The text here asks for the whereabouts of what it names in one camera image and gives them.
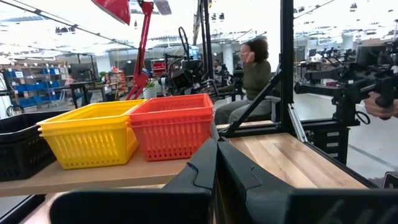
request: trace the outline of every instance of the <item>black basket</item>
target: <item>black basket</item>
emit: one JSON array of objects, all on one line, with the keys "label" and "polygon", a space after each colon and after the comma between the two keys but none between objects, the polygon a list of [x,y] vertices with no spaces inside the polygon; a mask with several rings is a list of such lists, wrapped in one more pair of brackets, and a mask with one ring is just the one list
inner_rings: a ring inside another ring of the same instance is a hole
[{"label": "black basket", "polygon": [[0,181],[29,178],[55,161],[36,123],[64,112],[25,113],[0,120]]}]

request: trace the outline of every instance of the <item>woman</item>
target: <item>woman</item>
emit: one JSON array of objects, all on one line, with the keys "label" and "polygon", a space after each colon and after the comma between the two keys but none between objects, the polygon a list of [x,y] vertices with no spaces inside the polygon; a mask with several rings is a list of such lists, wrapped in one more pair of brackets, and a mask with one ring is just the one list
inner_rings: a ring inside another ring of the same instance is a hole
[{"label": "woman", "polygon": [[[271,79],[271,65],[268,59],[268,43],[264,39],[255,39],[246,42],[239,54],[243,62],[243,88],[246,90],[246,100],[235,101],[216,110],[215,123],[232,123],[250,105],[252,100],[261,92]],[[234,85],[218,89],[220,93],[234,91]],[[259,116],[271,113],[272,103],[263,100],[250,116]]]}]

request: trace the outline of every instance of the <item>lamp shade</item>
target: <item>lamp shade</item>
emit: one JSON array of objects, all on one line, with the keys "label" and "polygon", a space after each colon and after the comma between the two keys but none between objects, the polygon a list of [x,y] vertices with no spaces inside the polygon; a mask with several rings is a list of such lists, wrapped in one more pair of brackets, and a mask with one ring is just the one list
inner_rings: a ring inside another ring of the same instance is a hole
[{"label": "lamp shade", "polygon": [[123,24],[130,25],[129,0],[92,0],[100,9]]}]

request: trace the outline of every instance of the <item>chair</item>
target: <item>chair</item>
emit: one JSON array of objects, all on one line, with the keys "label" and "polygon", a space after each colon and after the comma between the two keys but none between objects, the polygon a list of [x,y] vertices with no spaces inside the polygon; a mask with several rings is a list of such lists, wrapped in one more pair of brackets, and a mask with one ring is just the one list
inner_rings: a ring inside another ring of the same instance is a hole
[{"label": "chair", "polygon": [[276,96],[267,96],[266,99],[270,100],[272,103],[271,113],[259,116],[250,116],[245,120],[245,122],[272,121],[273,123],[277,123],[280,121],[280,98]]}]

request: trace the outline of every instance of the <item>gray pants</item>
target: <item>gray pants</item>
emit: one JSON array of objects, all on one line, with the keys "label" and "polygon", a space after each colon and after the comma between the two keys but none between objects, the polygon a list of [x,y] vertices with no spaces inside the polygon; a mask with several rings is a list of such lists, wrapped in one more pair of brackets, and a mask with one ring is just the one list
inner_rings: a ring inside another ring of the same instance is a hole
[{"label": "gray pants", "polygon": [[[238,118],[244,110],[250,105],[251,100],[241,100],[228,103],[216,110],[215,123],[218,124],[231,124]],[[263,100],[250,114],[251,116],[260,116],[270,114],[272,111],[272,103],[269,100]]]}]

